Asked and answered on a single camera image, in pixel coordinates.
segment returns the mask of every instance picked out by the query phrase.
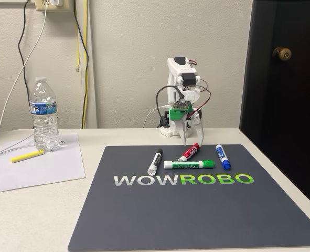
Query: blue marker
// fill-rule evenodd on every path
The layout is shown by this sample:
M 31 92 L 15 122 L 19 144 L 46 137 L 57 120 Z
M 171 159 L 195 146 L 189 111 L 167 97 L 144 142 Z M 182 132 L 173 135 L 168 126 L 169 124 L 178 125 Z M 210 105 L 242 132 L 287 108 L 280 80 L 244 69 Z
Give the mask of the blue marker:
M 221 160 L 221 164 L 222 164 L 222 167 L 225 171 L 228 171 L 230 169 L 230 163 L 228 161 L 228 158 L 223 150 L 223 147 L 221 146 L 221 144 L 218 144 L 216 146 L 216 150 L 218 152 L 218 155 L 219 155 L 219 158 Z

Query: red marker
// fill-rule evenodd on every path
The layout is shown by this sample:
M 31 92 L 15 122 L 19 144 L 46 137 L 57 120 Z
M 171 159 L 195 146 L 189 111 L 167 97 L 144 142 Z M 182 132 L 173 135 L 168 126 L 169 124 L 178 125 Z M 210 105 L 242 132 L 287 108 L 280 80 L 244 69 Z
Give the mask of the red marker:
M 199 149 L 198 143 L 195 143 L 190 149 L 188 149 L 181 157 L 178 159 L 178 161 L 186 162 L 189 160 Z

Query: yellow highlighter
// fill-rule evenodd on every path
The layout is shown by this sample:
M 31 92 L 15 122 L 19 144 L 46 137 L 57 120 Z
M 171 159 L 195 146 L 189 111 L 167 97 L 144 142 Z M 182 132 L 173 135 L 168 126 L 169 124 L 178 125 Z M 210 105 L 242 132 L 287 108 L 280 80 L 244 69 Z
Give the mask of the yellow highlighter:
M 28 154 L 24 154 L 24 155 L 21 155 L 21 156 L 13 157 L 13 158 L 10 159 L 10 161 L 12 163 L 16 163 L 16 162 L 19 162 L 19 161 L 22 161 L 22 160 L 26 160 L 26 159 L 31 159 L 31 158 L 34 158 L 36 156 L 43 155 L 43 154 L 44 154 L 43 150 L 34 151 L 34 152 L 31 152 L 31 153 L 28 153 Z

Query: green marker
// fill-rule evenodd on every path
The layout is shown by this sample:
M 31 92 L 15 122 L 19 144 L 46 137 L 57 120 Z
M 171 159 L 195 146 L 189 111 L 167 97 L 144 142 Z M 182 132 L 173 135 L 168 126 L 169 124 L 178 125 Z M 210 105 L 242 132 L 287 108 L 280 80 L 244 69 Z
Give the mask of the green marker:
M 192 162 L 164 161 L 164 169 L 209 169 L 213 167 L 213 160 Z

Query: door knob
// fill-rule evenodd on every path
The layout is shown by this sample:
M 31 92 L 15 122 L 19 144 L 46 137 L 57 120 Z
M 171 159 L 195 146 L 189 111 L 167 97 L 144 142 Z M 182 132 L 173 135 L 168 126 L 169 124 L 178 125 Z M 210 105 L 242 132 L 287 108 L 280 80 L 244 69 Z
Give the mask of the door knob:
M 291 51 L 285 47 L 277 47 L 275 48 L 274 52 L 272 53 L 273 57 L 278 57 L 278 59 L 282 61 L 287 61 L 291 58 Z

